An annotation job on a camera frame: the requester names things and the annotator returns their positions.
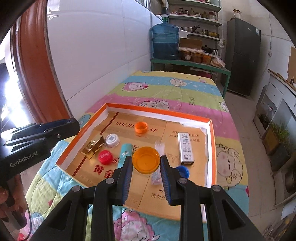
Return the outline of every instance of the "black refrigerator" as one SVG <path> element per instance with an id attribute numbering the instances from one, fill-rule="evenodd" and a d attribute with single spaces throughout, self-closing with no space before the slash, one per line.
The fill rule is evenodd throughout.
<path id="1" fill-rule="evenodd" d="M 225 68 L 231 71 L 228 90 L 249 96 L 257 71 L 261 31 L 235 18 L 227 22 Z M 224 86 L 225 76 L 221 83 Z"/>

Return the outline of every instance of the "refrigerator door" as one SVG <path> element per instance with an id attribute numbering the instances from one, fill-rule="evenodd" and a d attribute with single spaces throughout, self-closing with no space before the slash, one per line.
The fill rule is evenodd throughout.
<path id="1" fill-rule="evenodd" d="M 257 62 L 234 53 L 228 90 L 249 96 L 254 82 Z"/>
<path id="2" fill-rule="evenodd" d="M 234 52 L 257 61 L 261 44 L 261 31 L 255 26 L 235 19 L 235 48 Z"/>

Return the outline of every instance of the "floor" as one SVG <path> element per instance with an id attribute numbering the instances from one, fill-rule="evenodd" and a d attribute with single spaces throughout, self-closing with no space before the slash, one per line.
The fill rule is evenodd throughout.
<path id="1" fill-rule="evenodd" d="M 280 219 L 282 207 L 274 208 L 275 189 L 269 158 L 252 122 L 256 104 L 252 100 L 230 92 L 227 92 L 225 102 L 239 133 L 247 166 L 250 192 L 249 218 L 262 233 L 269 224 Z M 41 164 L 39 163 L 22 173 L 25 192 L 27 192 Z"/>

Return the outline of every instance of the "table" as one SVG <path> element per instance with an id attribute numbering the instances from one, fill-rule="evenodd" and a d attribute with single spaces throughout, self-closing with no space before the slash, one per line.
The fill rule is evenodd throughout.
<path id="1" fill-rule="evenodd" d="M 151 59 L 151 70 L 154 70 L 154 64 L 176 64 L 176 65 L 183 65 L 183 66 L 189 66 L 189 67 L 195 67 L 195 68 L 200 68 L 200 69 L 204 69 L 204 70 L 209 70 L 211 71 L 215 71 L 221 74 L 225 74 L 227 75 L 227 80 L 224 86 L 224 90 L 223 90 L 223 94 L 222 97 L 224 98 L 226 95 L 226 91 L 228 88 L 228 83 L 229 83 L 229 79 L 230 79 L 230 75 L 231 75 L 231 71 L 229 71 L 226 68 L 217 68 L 214 67 L 212 65 L 208 65 L 208 64 L 202 64 L 202 63 L 196 63 L 196 62 L 192 62 L 192 61 L 185 61 L 185 60 L 180 60 L 180 59 L 174 59 L 174 60 L 165 60 L 165 59 L 157 59 L 157 58 L 152 58 Z"/>

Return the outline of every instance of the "brown stripe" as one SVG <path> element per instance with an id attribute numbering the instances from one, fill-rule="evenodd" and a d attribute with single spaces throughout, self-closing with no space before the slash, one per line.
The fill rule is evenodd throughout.
<path id="1" fill-rule="evenodd" d="M 82 159 L 81 163 L 79 164 L 79 166 L 77 167 L 77 169 L 75 170 L 75 172 L 73 173 L 73 177 L 77 174 L 77 172 L 79 171 L 79 169 L 81 168 L 82 164 L 84 163 L 86 159 L 86 156 Z"/>
<path id="2" fill-rule="evenodd" d="M 105 128 L 100 132 L 100 135 L 102 135 L 103 132 L 108 128 L 108 126 L 110 126 L 110 124 L 112 123 L 112 121 L 114 121 L 114 119 L 116 118 L 117 115 L 118 115 L 118 112 L 116 112 L 116 114 L 114 115 L 114 117 L 112 118 L 112 120 L 110 120 L 110 122 L 108 123 L 108 125 L 106 125 Z"/>

